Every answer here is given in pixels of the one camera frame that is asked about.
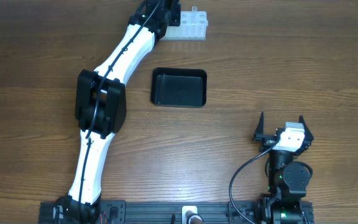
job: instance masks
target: wooden table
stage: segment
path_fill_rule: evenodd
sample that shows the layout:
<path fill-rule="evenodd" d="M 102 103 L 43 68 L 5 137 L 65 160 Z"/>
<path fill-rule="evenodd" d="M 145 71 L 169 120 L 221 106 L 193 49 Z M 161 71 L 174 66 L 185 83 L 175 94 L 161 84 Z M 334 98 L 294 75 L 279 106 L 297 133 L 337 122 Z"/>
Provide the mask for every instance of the wooden table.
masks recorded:
<path fill-rule="evenodd" d="M 204 42 L 159 42 L 127 85 L 127 117 L 104 165 L 103 199 L 228 202 L 234 171 L 302 114 L 315 140 L 305 200 L 318 223 L 358 222 L 358 1 L 181 1 L 208 12 Z M 0 222 L 36 222 L 68 192 L 80 148 L 76 79 L 121 40 L 139 0 L 0 0 Z M 201 109 L 150 102 L 155 67 L 202 68 Z M 235 199 L 267 192 L 265 159 Z"/>

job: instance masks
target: wooden tabletop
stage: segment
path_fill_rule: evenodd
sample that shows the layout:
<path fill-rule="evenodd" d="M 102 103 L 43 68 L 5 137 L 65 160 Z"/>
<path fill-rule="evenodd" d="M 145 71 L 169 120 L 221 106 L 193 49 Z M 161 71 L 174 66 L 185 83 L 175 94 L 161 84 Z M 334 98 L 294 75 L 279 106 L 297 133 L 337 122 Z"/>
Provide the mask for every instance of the wooden tabletop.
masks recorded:
<path fill-rule="evenodd" d="M 206 41 L 161 41 L 126 89 L 127 117 L 104 165 L 103 199 L 228 202 L 273 134 L 299 115 L 314 134 L 305 200 L 317 223 L 358 222 L 358 1 L 186 1 L 207 11 Z M 115 49 L 139 0 L 0 0 L 0 222 L 37 221 L 68 192 L 80 151 L 76 81 Z M 156 67 L 201 68 L 205 106 L 156 107 Z M 266 158 L 234 198 L 267 192 Z"/>

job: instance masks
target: black mounting base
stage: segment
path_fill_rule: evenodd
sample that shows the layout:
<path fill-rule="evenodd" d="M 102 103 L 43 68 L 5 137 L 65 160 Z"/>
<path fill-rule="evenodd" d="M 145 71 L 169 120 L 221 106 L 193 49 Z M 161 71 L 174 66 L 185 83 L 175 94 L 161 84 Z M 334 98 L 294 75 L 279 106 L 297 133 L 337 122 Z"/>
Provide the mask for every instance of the black mounting base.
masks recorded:
<path fill-rule="evenodd" d="M 254 220 L 254 201 L 234 201 L 241 212 Z M 181 209 L 185 205 L 197 206 L 198 213 L 205 224 L 247 224 L 233 209 L 231 203 L 219 202 L 126 202 L 124 200 L 101 200 L 101 216 L 105 224 L 181 224 Z M 42 202 L 39 223 L 58 223 L 53 219 L 53 202 Z M 302 202 L 305 215 L 314 224 L 313 207 Z M 68 217 L 59 219 L 59 223 L 76 223 Z"/>

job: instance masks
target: table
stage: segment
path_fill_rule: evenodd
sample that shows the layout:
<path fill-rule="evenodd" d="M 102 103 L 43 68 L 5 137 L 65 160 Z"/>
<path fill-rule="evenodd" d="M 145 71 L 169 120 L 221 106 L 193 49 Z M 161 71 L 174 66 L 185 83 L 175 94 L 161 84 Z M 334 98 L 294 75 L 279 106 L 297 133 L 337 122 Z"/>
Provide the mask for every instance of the table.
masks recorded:
<path fill-rule="evenodd" d="M 159 42 L 127 85 L 127 117 L 104 166 L 103 199 L 228 202 L 257 155 L 261 111 L 273 134 L 299 115 L 314 134 L 305 200 L 318 223 L 358 223 L 358 1 L 181 1 L 208 12 L 204 42 Z M 100 65 L 140 4 L 0 0 L 0 222 L 37 221 L 68 192 L 80 148 L 76 79 Z M 200 109 L 150 102 L 156 67 L 202 68 Z M 265 159 L 234 198 L 267 192 Z"/>

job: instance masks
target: white connector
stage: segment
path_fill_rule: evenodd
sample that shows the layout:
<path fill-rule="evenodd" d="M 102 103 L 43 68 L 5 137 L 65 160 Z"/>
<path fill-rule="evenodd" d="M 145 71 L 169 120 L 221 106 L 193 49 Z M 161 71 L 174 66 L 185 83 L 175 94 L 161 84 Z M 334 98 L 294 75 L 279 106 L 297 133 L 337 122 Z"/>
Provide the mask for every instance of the white connector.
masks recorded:
<path fill-rule="evenodd" d="M 208 20 L 205 11 L 197 11 L 193 6 L 191 12 L 180 13 L 180 26 L 168 26 L 161 40 L 205 40 Z"/>

